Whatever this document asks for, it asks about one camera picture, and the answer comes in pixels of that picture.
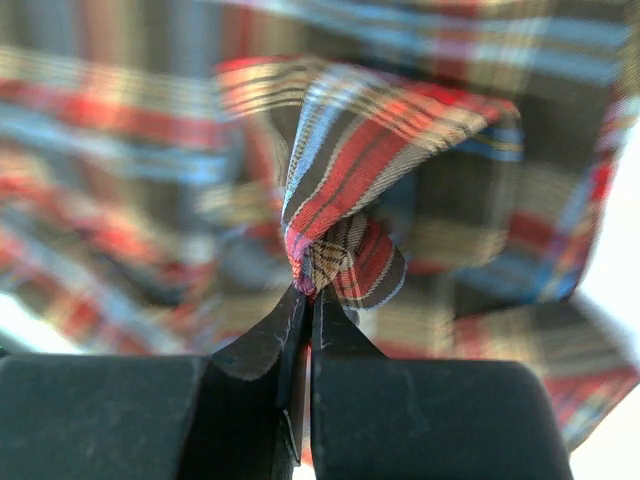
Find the plaid flannel long sleeve shirt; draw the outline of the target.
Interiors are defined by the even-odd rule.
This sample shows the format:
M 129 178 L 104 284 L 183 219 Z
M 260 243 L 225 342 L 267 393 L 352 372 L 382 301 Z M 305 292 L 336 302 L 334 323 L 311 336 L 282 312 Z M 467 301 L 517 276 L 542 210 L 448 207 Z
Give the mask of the plaid flannel long sleeve shirt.
M 639 382 L 572 305 L 638 116 L 635 1 L 5 1 L 1 291 L 151 354 L 330 287 L 527 364 L 575 448 Z

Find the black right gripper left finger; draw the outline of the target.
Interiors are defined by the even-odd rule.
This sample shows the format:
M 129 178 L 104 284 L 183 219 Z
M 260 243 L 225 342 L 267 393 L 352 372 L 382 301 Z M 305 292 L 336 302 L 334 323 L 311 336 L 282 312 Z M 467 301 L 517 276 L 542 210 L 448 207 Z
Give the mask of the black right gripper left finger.
M 308 304 L 288 288 L 274 309 L 211 356 L 224 376 L 224 444 L 242 462 L 301 463 L 304 437 Z

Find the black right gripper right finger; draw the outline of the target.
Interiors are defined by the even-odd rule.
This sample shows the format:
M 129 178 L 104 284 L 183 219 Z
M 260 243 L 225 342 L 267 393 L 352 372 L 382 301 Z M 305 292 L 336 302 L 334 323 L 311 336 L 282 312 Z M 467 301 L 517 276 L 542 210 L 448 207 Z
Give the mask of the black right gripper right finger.
M 347 317 L 331 292 L 313 312 L 311 448 L 319 479 L 387 479 L 389 359 Z

